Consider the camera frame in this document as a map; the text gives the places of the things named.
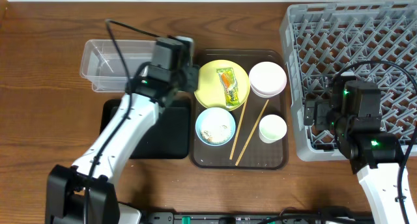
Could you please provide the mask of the pink round plate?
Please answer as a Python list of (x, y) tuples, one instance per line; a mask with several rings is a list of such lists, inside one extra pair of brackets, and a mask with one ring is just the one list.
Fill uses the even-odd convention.
[(252, 67), (249, 81), (256, 95), (271, 98), (283, 92), (287, 84), (287, 75), (280, 65), (265, 61)]

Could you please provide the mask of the green snack wrapper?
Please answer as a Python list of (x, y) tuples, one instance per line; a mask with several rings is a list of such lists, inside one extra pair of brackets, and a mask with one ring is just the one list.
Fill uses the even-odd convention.
[(233, 68), (218, 68), (216, 73), (223, 86), (226, 107), (231, 108), (237, 106), (240, 102), (238, 99), (238, 83)]

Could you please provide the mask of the light blue bowl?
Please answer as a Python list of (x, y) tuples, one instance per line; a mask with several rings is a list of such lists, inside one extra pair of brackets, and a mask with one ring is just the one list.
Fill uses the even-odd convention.
[(195, 122), (195, 132), (204, 144), (219, 147), (233, 138), (236, 132), (236, 122), (227, 110), (212, 107), (198, 115)]

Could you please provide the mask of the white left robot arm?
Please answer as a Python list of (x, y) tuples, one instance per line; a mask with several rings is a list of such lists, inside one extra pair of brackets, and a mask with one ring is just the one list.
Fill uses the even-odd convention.
[(157, 123), (177, 91), (194, 92), (199, 66), (143, 63), (126, 83), (115, 115), (98, 139), (71, 167), (56, 165), (48, 175), (46, 223), (139, 223), (141, 212), (117, 200), (126, 162)]

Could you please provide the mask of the white cup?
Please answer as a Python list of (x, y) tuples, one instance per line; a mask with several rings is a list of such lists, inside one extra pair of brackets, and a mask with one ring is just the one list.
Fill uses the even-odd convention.
[(283, 139), (287, 134), (287, 124), (278, 115), (266, 115), (259, 122), (259, 138), (271, 144)]

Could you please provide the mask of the rice and nut leftovers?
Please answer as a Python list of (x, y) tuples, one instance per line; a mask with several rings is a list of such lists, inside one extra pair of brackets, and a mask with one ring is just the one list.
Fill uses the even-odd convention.
[(220, 145), (226, 142), (231, 135), (230, 123), (227, 121), (215, 121), (206, 119), (201, 125), (203, 140), (212, 145)]

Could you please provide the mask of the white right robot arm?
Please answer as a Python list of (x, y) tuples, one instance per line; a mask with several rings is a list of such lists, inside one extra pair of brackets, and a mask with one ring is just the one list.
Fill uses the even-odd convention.
[(304, 125), (328, 130), (350, 162), (375, 223), (416, 222), (405, 154), (396, 135), (381, 130), (381, 91), (368, 81), (335, 81), (329, 100), (308, 100)]

